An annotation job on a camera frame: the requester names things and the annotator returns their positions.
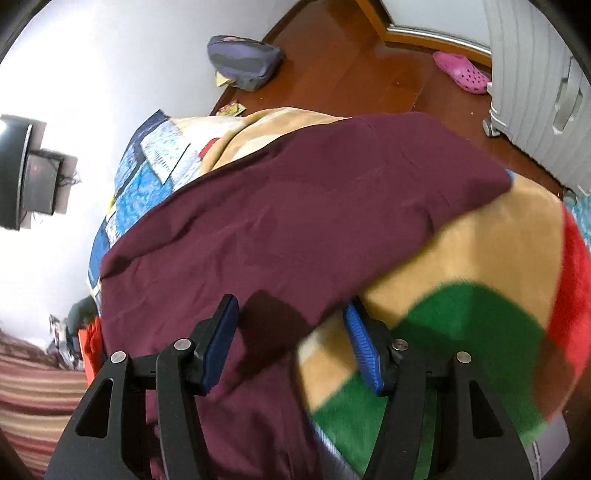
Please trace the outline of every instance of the striped blanket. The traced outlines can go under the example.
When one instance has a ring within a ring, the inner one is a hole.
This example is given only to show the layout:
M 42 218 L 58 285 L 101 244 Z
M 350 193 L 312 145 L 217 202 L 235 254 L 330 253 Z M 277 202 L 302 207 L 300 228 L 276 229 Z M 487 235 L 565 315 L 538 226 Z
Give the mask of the striped blanket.
M 0 428 L 36 478 L 86 391 L 84 372 L 0 332 Z

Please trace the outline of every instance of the green patch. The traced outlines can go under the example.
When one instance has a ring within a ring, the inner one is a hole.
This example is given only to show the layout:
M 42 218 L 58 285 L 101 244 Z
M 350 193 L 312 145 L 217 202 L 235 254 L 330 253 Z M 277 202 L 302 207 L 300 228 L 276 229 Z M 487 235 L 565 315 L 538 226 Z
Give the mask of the green patch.
M 416 305 L 393 332 L 426 352 L 445 357 L 469 352 L 488 376 L 523 444 L 530 445 L 544 430 L 531 390 L 544 331 L 515 304 L 481 285 L 448 284 Z M 362 473 L 385 405 L 386 399 L 374 397 L 356 374 L 312 417 L 351 467 Z M 430 442 L 423 443 L 420 462 L 428 464 Z M 425 465 L 417 465 L 415 480 L 424 471 Z

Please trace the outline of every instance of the blue gripper pad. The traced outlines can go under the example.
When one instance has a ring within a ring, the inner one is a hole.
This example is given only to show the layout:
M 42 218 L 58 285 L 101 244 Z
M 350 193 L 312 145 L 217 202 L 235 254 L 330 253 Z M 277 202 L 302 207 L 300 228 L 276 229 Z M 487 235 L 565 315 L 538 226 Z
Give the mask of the blue gripper pad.
M 380 371 L 378 351 L 375 349 L 367 328 L 365 328 L 359 313 L 352 303 L 345 307 L 343 319 L 357 359 L 361 379 L 375 395 L 380 395 L 384 389 L 384 380 L 382 380 Z
M 201 388 L 206 394 L 217 385 L 222 376 L 228 350 L 230 350 L 230 344 L 236 333 L 238 313 L 238 301 L 235 297 L 232 297 L 220 316 L 216 331 L 203 357 L 203 380 L 201 382 Z

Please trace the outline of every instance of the metal bolt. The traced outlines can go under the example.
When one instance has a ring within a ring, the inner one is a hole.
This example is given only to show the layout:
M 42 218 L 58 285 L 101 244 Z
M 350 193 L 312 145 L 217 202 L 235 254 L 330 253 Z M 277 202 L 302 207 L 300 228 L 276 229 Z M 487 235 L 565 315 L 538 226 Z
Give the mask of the metal bolt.
M 472 356 L 468 352 L 458 352 L 456 358 L 458 362 L 463 364 L 469 364 L 472 361 Z
M 125 360 L 126 356 L 127 355 L 125 354 L 125 352 L 121 352 L 121 351 L 115 352 L 115 353 L 113 353 L 113 355 L 111 355 L 111 361 L 114 364 L 120 364 L 123 360 Z
M 191 346 L 191 340 L 187 339 L 187 338 L 181 338 L 180 340 L 177 340 L 174 343 L 174 347 L 177 350 L 186 350 L 187 348 L 189 348 Z
M 406 340 L 402 340 L 401 338 L 397 338 L 393 341 L 392 347 L 394 348 L 394 350 L 404 352 L 405 350 L 408 350 L 408 342 Z

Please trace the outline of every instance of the floor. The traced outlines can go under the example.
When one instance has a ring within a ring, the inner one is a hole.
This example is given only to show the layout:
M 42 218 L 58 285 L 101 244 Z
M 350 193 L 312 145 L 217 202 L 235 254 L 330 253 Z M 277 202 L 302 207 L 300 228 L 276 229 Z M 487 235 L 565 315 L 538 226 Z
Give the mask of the floor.
M 486 137 L 481 122 L 489 95 L 461 90 L 429 51 L 386 46 L 354 0 L 310 2 L 271 42 L 286 61 L 258 92 L 236 91 L 246 113 L 279 106 L 336 116 L 429 113 L 507 168 L 560 193 L 559 183 L 505 137 Z

